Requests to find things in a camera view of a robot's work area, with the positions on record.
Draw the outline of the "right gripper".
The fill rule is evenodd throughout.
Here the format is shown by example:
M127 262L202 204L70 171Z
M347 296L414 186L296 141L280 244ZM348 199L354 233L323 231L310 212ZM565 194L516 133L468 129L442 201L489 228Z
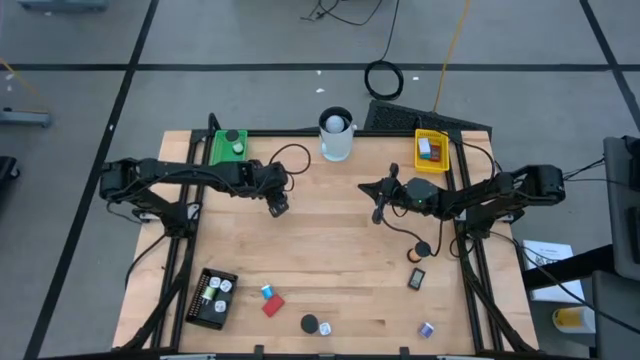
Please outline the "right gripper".
M381 180L373 183L358 184L357 187L375 202L372 214L374 224L381 224L384 218L384 207L392 201L402 198L402 184L397 179L399 166L392 163L389 174Z

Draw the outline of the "red small box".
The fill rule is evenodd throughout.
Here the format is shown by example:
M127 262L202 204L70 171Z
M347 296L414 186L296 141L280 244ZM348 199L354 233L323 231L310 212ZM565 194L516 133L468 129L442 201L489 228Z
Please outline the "red small box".
M274 294L265 302L262 311L267 317L273 317L284 304L284 299L278 294Z

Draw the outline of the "green plastic basket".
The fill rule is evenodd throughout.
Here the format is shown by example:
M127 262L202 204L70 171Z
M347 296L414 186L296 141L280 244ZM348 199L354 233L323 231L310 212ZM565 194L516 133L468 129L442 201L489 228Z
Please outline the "green plastic basket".
M225 139L225 134L228 130L217 130L215 132L214 141L211 149L211 159L209 164L216 165L221 162L236 162L245 161L247 159L248 151L248 132L246 130L240 130L245 135L245 151L241 155L233 153L230 144Z

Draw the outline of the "clear cup with ball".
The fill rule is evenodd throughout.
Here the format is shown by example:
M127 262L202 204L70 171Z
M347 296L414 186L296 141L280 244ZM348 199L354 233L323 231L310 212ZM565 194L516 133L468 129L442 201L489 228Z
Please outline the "clear cup with ball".
M357 125L352 114L335 106L324 110L319 117L321 153L329 161L344 161L350 154Z

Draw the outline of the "hourglass with green sand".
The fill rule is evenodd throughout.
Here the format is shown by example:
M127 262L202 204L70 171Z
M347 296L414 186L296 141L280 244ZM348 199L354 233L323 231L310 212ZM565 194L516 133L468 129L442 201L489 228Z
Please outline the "hourglass with green sand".
M230 144L234 154L241 155L245 151L245 135L240 130L228 130L225 134L226 141Z

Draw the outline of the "yellow plastic basket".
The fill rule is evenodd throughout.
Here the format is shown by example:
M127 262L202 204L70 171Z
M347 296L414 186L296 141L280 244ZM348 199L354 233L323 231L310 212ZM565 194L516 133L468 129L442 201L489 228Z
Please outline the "yellow plastic basket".
M441 159L432 162L419 158L418 138L428 138L430 145L441 147ZM450 169L449 137L446 132L436 130L417 129L414 133L414 168L418 172L444 173Z

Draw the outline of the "hourglass with orange sand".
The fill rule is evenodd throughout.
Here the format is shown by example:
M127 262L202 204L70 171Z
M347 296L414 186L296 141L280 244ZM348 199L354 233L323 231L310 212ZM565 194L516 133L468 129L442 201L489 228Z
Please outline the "hourglass with orange sand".
M407 252L407 260L411 263L419 263L422 259L431 255L431 246L424 242L418 241L413 248Z

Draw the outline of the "black perforated mat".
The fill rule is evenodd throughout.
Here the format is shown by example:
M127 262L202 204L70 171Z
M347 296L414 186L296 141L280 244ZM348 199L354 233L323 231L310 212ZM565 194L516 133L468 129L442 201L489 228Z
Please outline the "black perforated mat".
M379 100L370 102L364 123L365 130L415 130L417 128L442 131L484 131L489 136L492 135L492 128L487 125Z

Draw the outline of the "black plastic basket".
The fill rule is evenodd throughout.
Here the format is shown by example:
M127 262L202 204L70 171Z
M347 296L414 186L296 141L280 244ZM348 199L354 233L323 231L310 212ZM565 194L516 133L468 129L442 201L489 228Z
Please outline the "black plastic basket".
M229 292L222 292L219 288L216 288L215 298L208 304L202 302L201 294L204 289L209 286L209 280L211 277L219 277L222 281L228 280L232 283L233 287ZM186 321L191 324L207 327L214 330L221 330L230 314L231 306L233 303L233 297L237 288L238 276L231 273L226 273L210 268L203 268L199 279L196 283L195 292L191 300L189 309L186 315ZM226 311L224 313L217 313L214 310L214 303L217 300L223 300L226 302Z

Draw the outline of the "white paper sheet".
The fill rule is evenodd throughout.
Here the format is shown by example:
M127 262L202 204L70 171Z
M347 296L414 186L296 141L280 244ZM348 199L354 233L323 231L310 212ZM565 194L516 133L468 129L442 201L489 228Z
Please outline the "white paper sheet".
M526 270L535 270L538 266L551 264L573 256L572 247L568 244L523 240L522 246L524 247ZM529 295L532 301L579 303L577 299L558 285L530 290Z

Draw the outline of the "black beam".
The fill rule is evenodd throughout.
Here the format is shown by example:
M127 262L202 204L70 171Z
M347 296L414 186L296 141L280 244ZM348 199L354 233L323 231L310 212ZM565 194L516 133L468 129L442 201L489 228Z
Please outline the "black beam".
M522 273L527 290L554 286L557 282L581 280L595 271L615 272L613 246L602 246L550 264L537 265Z

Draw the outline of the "yellow white bottle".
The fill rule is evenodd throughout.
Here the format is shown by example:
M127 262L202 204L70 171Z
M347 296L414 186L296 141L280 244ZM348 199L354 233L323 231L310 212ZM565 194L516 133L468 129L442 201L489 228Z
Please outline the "yellow white bottle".
M595 313L592 309L580 306L560 308L552 313L553 325L566 334L595 334Z

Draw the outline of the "grey cart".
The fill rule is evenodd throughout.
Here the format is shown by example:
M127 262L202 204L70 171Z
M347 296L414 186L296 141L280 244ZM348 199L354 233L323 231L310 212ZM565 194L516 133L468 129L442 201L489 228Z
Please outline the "grey cart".
M592 283L600 360L640 360L640 139L604 139L612 271Z

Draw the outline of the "grey floor base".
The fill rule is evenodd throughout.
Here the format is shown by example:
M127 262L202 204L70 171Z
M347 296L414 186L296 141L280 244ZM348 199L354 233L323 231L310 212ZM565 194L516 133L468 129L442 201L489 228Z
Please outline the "grey floor base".
M43 12L102 12L109 7L109 0L16 0L25 10Z
M47 128L52 120L48 112L14 110L9 107L0 109L0 125L41 126Z

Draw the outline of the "black floor object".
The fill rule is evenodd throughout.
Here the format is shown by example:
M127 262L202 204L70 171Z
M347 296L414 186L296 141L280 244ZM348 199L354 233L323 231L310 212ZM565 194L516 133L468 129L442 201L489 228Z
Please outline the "black floor object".
M10 156L0 156L0 182L15 180L19 176L17 160Z

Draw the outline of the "black table frame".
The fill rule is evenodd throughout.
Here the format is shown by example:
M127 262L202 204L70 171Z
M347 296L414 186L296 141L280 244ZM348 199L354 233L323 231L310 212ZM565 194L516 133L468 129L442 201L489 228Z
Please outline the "black table frame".
M261 201L204 192L190 282L203 268L236 274L230 314L221 330L186 322L188 289L166 313L161 345L217 355L262 346L266 354L366 357L401 348L422 355L507 349L463 280L452 222L391 209L383 223L371 220L373 201L357 185L386 176L392 163L402 181L414 177L413 148L412 134L358 136L345 161L330 162L315 131L252 131L249 156L294 174L289 209L274 218ZM431 255L411 263L406 255L418 241ZM407 286L414 268L425 272L418 291ZM266 284L285 301L273 317L262 311ZM305 314L329 323L331 334L305 333ZM434 327L429 338L418 333L423 322Z

